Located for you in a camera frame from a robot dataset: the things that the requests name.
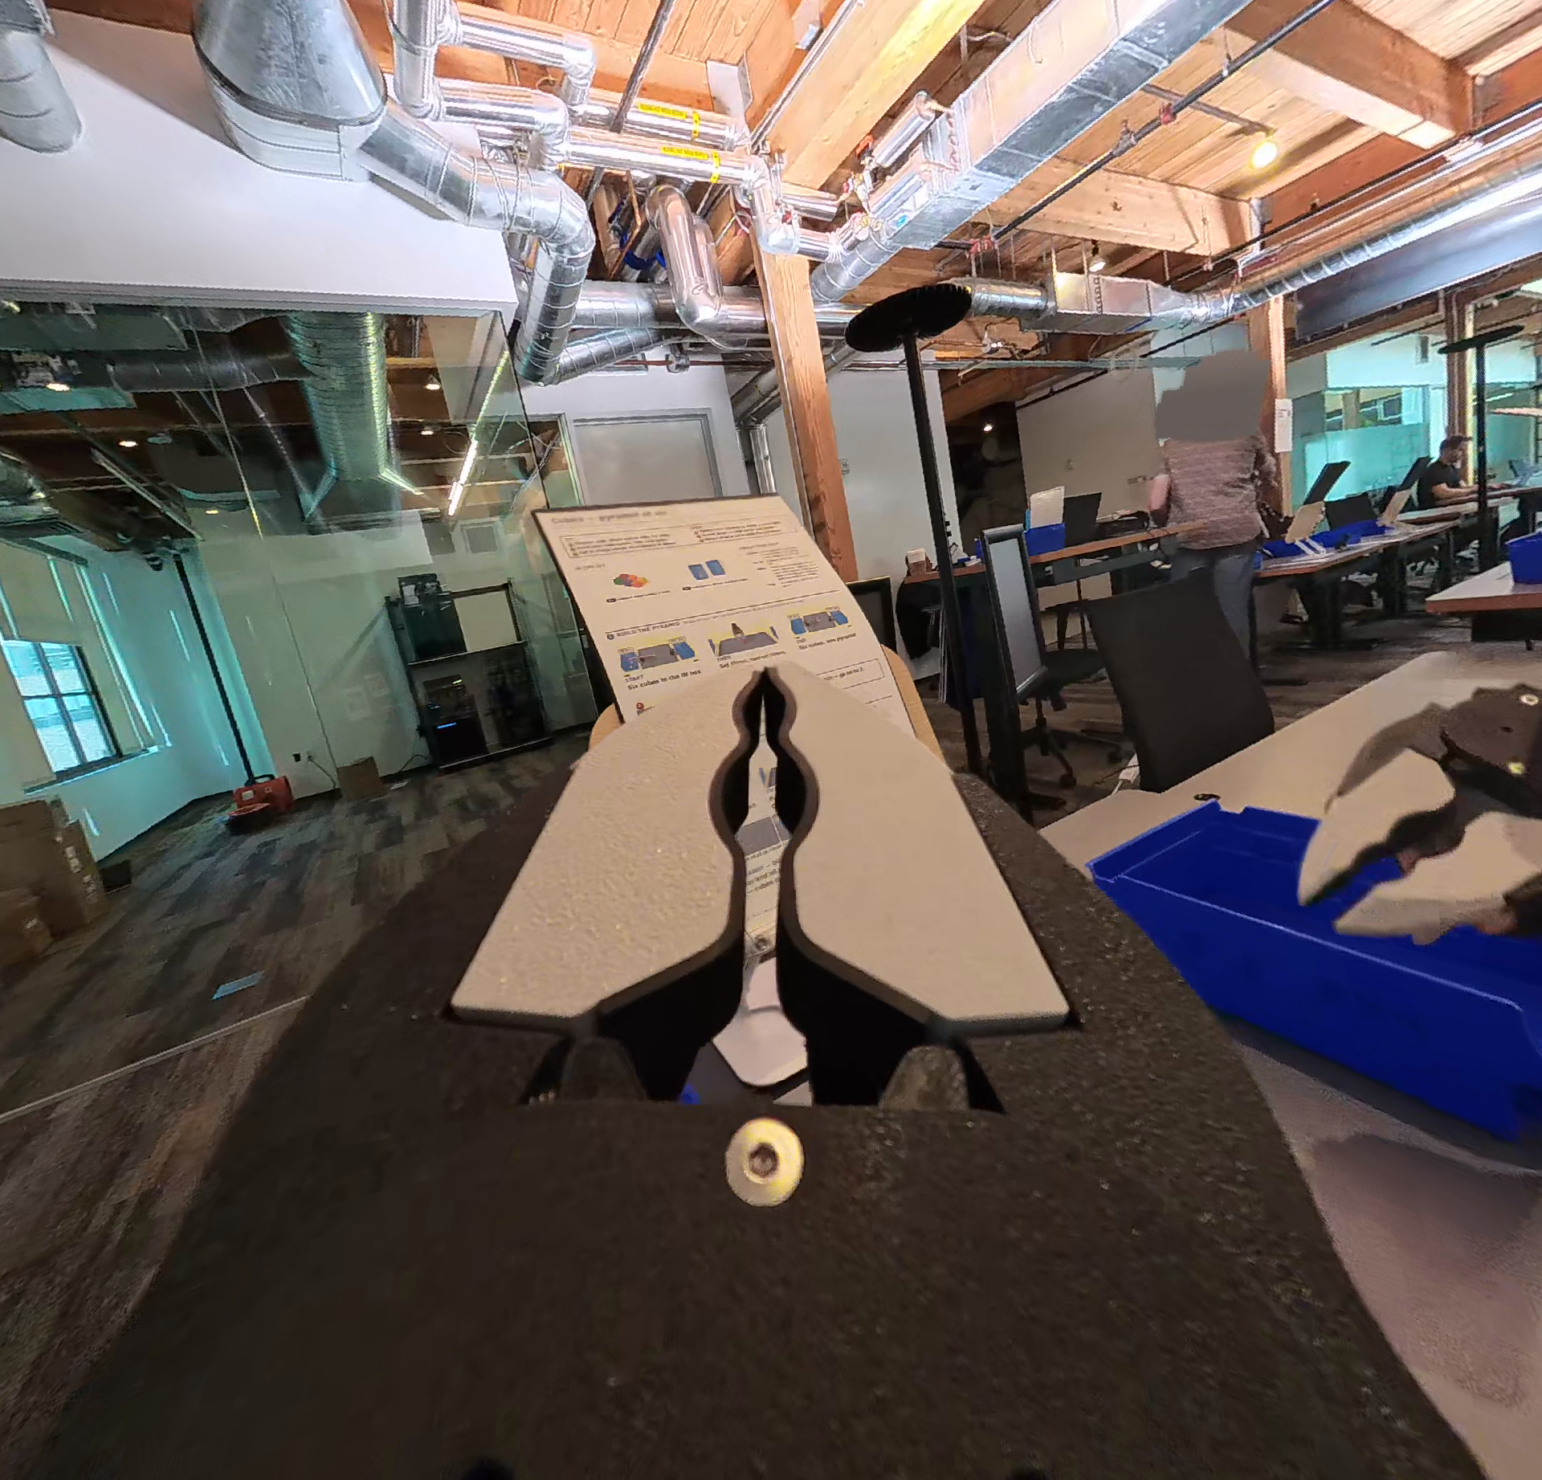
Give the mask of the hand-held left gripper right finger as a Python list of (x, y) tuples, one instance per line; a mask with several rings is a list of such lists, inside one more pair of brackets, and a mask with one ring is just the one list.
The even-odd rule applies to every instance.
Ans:
[(815, 1103), (882, 1103), (924, 1044), (1063, 1031), (1073, 1008), (952, 770), (856, 693), (764, 673), (788, 828), (779, 996)]

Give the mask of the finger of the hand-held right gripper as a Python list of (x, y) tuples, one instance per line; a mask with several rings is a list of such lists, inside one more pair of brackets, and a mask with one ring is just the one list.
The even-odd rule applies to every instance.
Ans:
[(1424, 855), (1337, 918), (1339, 935), (1434, 942), (1451, 928), (1541, 935), (1541, 820), (1476, 816), (1460, 846)]
[(1437, 711), (1416, 711), (1372, 734), (1308, 843), (1302, 905), (1327, 899), (1376, 859), (1396, 855), (1406, 874), (1418, 859), (1457, 849), (1461, 827), (1437, 820), (1454, 797), (1437, 755)]

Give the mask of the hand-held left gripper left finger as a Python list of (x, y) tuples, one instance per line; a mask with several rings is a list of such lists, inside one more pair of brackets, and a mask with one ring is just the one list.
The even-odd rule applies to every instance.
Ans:
[(744, 999), (763, 689), (733, 666), (579, 758), (451, 995), (456, 1020), (618, 1042), (649, 1097), (680, 1097)]

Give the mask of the black metal shelf rack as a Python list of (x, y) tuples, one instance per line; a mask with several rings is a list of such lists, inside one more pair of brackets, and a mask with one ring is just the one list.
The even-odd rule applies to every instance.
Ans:
[(435, 770), (549, 743), (545, 703), (509, 580), (451, 589), (435, 572), (412, 572), (385, 607)]

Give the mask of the black office chair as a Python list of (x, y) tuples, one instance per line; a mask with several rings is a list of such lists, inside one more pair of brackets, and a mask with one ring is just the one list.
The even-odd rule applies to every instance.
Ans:
[(1275, 734), (1268, 692), (1204, 572), (1094, 600), (1090, 623), (1142, 791), (1169, 791)]

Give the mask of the grey display screen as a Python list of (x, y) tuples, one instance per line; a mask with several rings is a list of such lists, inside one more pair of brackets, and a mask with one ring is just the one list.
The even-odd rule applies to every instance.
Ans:
[(1022, 526), (994, 526), (982, 534), (998, 650), (1019, 704), (1048, 684), (1046, 638)]

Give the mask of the printed instruction sheet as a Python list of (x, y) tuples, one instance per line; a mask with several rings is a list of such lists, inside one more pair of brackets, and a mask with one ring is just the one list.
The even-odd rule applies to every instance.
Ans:
[(780, 496), (543, 510), (621, 728), (733, 666), (791, 661), (914, 731), (874, 627)]

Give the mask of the wooden support column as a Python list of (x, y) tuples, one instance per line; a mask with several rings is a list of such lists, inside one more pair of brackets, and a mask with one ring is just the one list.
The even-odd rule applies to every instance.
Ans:
[(851, 584), (860, 579), (860, 553), (838, 456), (810, 261), (797, 253), (772, 253), (760, 238), (755, 238), (755, 259), (810, 533), (840, 580)]

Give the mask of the large cardboard box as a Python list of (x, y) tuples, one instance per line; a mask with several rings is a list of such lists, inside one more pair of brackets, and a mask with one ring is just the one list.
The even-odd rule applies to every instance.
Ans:
[(105, 912), (98, 862), (63, 800), (4, 807), (4, 888), (30, 891), (55, 939), (93, 926)]

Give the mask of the small far window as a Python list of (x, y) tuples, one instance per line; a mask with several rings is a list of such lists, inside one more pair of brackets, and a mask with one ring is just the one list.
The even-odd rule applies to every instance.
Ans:
[(81, 646), (4, 641), (4, 657), (40, 739), (50, 777), (85, 776), (121, 758), (121, 743)]

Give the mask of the rectangular metal ceiling duct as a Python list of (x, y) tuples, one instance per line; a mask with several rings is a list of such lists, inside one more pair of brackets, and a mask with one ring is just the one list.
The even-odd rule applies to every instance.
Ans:
[(1256, 0), (1053, 0), (922, 134), (810, 273), (818, 304), (934, 248)]

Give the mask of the round silver ceiling duct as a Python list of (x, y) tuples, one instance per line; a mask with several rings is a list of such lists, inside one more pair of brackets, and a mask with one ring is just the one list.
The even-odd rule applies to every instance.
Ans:
[(382, 180), (441, 219), (506, 238), (527, 264), (514, 368), (554, 387), (662, 342), (647, 286), (587, 288), (597, 232), (564, 167), (724, 178), (772, 217), (763, 159), (728, 121), (633, 117), (594, 99), (594, 44), (456, 0), (386, 0), (385, 76), (347, 0), (197, 0), (196, 45), (221, 124), (255, 161), (293, 176)]

